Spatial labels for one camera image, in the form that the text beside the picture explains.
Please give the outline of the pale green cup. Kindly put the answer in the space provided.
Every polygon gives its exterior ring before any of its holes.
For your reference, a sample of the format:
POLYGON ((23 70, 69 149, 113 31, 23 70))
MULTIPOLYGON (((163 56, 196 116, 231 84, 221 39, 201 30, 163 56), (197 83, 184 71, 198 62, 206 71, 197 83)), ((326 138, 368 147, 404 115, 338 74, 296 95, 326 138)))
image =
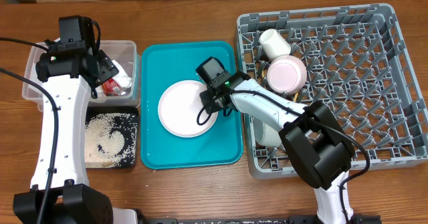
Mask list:
POLYGON ((271 61, 283 55, 290 55, 290 44, 275 29, 264 31, 259 37, 259 42, 271 61))

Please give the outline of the white tissue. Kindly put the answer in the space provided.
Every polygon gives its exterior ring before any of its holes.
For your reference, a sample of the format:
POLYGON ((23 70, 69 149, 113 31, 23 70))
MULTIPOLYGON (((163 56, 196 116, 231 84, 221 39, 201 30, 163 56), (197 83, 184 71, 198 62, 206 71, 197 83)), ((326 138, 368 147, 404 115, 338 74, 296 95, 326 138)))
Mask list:
POLYGON ((125 72, 123 67, 116 60, 112 60, 112 63, 119 71, 113 77, 113 79, 120 84, 123 90, 127 90, 132 85, 132 78, 125 72))

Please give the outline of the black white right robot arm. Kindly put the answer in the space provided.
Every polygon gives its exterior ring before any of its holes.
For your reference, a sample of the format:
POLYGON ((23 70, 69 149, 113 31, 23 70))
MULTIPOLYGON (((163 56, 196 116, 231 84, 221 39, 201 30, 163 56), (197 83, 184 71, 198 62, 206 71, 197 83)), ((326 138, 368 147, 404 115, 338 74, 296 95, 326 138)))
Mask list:
POLYGON ((261 120, 278 133, 294 170, 315 190, 318 222, 350 222, 353 211, 345 187, 355 150, 329 107, 321 101, 309 106, 291 102, 243 72, 199 70, 197 74, 207 85, 201 101, 208 114, 229 108, 261 120))

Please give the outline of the grey bowl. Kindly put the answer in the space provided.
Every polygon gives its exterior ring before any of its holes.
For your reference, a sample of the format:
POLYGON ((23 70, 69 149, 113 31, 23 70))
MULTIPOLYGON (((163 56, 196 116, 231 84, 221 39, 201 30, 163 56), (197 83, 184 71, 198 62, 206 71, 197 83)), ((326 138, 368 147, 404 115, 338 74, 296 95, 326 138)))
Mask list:
POLYGON ((279 147, 282 144, 278 132, 255 117, 253 117, 253 129, 258 144, 266 147, 279 147))

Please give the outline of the pink plate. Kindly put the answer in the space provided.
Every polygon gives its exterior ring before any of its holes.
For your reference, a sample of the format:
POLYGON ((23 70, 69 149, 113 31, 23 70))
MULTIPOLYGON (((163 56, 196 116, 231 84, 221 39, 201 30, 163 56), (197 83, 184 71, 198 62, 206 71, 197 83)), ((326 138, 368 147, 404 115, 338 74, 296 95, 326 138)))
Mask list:
POLYGON ((199 94, 205 90, 206 85, 195 80, 183 80, 168 87, 158 103, 158 117, 164 128, 183 138, 207 132, 217 120, 218 113, 212 113, 204 125, 197 124, 198 113, 203 107, 199 94))

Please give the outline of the red snack wrapper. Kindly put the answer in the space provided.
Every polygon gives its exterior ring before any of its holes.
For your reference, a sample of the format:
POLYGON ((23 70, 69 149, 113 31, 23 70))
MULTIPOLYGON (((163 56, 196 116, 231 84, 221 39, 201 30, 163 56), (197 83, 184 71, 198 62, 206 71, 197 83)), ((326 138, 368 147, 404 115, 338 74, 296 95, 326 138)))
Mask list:
POLYGON ((122 93, 122 88, 118 82, 110 78, 102 84, 103 93, 106 96, 119 96, 122 93))

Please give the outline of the small pink bowl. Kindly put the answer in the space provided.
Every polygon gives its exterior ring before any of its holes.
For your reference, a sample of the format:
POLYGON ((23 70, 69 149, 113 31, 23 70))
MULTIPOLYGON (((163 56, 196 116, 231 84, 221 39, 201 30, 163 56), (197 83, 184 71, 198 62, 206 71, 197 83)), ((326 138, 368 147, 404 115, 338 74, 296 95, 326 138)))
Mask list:
POLYGON ((277 93, 295 94, 307 80, 302 60, 292 55, 276 58, 267 69, 267 83, 277 93))

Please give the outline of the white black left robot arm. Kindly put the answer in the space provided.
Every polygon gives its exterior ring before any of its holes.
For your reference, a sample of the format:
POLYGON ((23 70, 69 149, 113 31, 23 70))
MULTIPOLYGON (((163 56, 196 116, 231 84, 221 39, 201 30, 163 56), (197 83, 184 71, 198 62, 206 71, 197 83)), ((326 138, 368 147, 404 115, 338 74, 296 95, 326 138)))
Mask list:
POLYGON ((144 223, 138 209, 114 208, 89 186, 84 161, 84 127, 96 88, 119 73, 96 44, 51 41, 35 65, 38 83, 21 80, 43 93, 38 163, 30 190, 14 196, 22 223, 144 223))

